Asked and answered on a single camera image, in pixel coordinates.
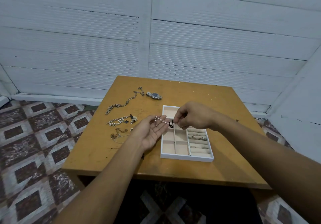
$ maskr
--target white jewelry box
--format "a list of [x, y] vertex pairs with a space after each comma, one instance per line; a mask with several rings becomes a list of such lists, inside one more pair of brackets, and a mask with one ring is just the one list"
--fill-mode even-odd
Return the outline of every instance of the white jewelry box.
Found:
[[[178, 108], [178, 106], [163, 105], [163, 115], [171, 119], [171, 122]], [[172, 129], [169, 128], [166, 133], [163, 133], [160, 153], [161, 158], [168, 159], [204, 162], [212, 162], [214, 160], [211, 144], [205, 129], [189, 127], [183, 130], [177, 124], [174, 124]]]

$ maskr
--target forearm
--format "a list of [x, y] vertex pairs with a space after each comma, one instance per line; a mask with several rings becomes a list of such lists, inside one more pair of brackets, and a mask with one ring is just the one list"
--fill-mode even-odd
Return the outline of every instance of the forearm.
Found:
[[128, 138], [102, 172], [59, 214], [55, 223], [113, 223], [142, 154], [140, 143]]
[[310, 223], [321, 219], [321, 165], [231, 118], [222, 117], [219, 132]]

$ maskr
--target wooden table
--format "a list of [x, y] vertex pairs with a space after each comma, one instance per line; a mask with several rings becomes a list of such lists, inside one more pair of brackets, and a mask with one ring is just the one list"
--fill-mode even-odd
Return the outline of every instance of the wooden table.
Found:
[[[145, 93], [156, 92], [163, 96], [163, 99], [154, 100], [137, 94], [127, 106], [114, 108], [105, 115], [110, 105], [124, 104], [129, 97], [134, 96], [133, 91], [138, 91], [140, 86]], [[77, 176], [97, 176], [121, 147], [121, 144], [110, 139], [115, 128], [106, 125], [109, 120], [132, 114], [140, 121], [150, 114], [161, 114], [163, 105], [182, 106], [190, 100], [238, 119], [239, 123], [264, 134], [230, 87], [118, 76], [71, 151], [63, 170], [83, 189], [84, 186]], [[121, 129], [129, 130], [131, 127], [131, 124], [120, 125]], [[270, 189], [225, 137], [212, 130], [207, 132], [215, 158], [213, 162], [161, 159], [159, 140], [155, 148], [141, 160], [134, 178]]]

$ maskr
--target chain necklace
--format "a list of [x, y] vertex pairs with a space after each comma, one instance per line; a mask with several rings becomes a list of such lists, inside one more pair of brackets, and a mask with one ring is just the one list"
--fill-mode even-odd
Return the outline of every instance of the chain necklace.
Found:
[[128, 131], [127, 129], [121, 130], [120, 128], [115, 128], [115, 130], [116, 130], [116, 134], [113, 134], [113, 133], [112, 133], [112, 134], [110, 135], [110, 138], [111, 138], [113, 141], [115, 141], [117, 144], [122, 144], [122, 143], [123, 143], [123, 142], [117, 142], [117, 141], [116, 141], [117, 138], [122, 138], [122, 137], [130, 136], [130, 134], [123, 135], [123, 136], [121, 136], [121, 135], [119, 134], [119, 131], [120, 131], [121, 133], [126, 133], [126, 132]]
[[116, 125], [121, 124], [122, 122], [124, 123], [129, 123], [129, 121], [125, 121], [124, 119], [130, 117], [132, 119], [132, 121], [130, 122], [130, 124], [133, 124], [134, 122], [137, 121], [137, 117], [134, 117], [133, 115], [129, 115], [129, 116], [125, 116], [125, 117], [119, 117], [119, 118], [115, 118], [113, 120], [110, 120], [109, 122], [107, 122], [106, 124], [109, 124], [109, 126], [114, 126], [116, 127]]
[[141, 94], [142, 96], [145, 95], [144, 91], [142, 90], [142, 87], [139, 87], [138, 90], [141, 90], [142, 92], [134, 91], [135, 96], [130, 97], [130, 98], [126, 101], [126, 103], [125, 103], [124, 105], [122, 105], [122, 104], [113, 104], [113, 105], [109, 106], [108, 109], [107, 109], [107, 111], [106, 111], [106, 115], [107, 115], [108, 113], [110, 113], [110, 111], [111, 111], [113, 108], [115, 108], [115, 107], [123, 107], [123, 106], [126, 106], [131, 99], [135, 99], [135, 98], [136, 98], [137, 93]]

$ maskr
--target watch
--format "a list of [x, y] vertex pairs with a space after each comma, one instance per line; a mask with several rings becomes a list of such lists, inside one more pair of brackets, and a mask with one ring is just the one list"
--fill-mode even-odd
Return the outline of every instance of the watch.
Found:
[[147, 92], [146, 93], [147, 96], [153, 98], [153, 99], [157, 99], [157, 100], [161, 100], [163, 97], [160, 96], [159, 94], [157, 93], [150, 93], [150, 92]]

